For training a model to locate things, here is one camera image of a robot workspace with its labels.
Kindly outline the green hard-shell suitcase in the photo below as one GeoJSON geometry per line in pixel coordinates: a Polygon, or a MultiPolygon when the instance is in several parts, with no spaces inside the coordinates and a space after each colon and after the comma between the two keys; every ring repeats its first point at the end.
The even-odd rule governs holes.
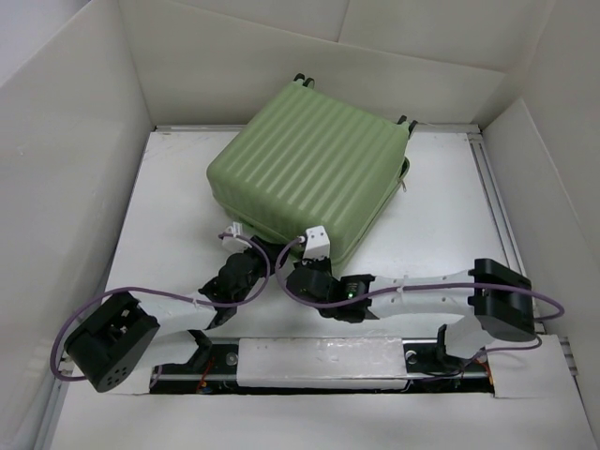
{"type": "Polygon", "coordinates": [[[347,264],[410,169],[415,123],[329,97],[297,74],[208,165],[216,202],[262,239],[287,244],[322,226],[347,264]]]}

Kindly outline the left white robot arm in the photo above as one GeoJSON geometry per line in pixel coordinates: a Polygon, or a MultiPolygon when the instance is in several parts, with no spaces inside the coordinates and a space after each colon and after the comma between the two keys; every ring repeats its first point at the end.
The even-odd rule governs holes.
{"type": "Polygon", "coordinates": [[[126,287],[89,301],[93,312],[76,328],[65,323],[52,348],[65,352],[99,393],[109,392],[135,370],[181,365],[199,371],[212,343],[205,334],[260,296],[277,267],[280,245],[257,236],[224,233],[241,245],[216,276],[193,295],[126,287]]]}

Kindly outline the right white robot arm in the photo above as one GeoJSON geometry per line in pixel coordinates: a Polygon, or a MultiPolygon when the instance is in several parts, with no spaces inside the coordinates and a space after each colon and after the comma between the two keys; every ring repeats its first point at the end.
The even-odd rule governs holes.
{"type": "Polygon", "coordinates": [[[279,279],[294,301],[345,323],[396,316],[451,315],[427,354],[429,376],[456,376],[496,340],[535,339],[531,282],[491,259],[442,277],[387,278],[371,274],[335,278],[328,259],[304,259],[279,279]]]}

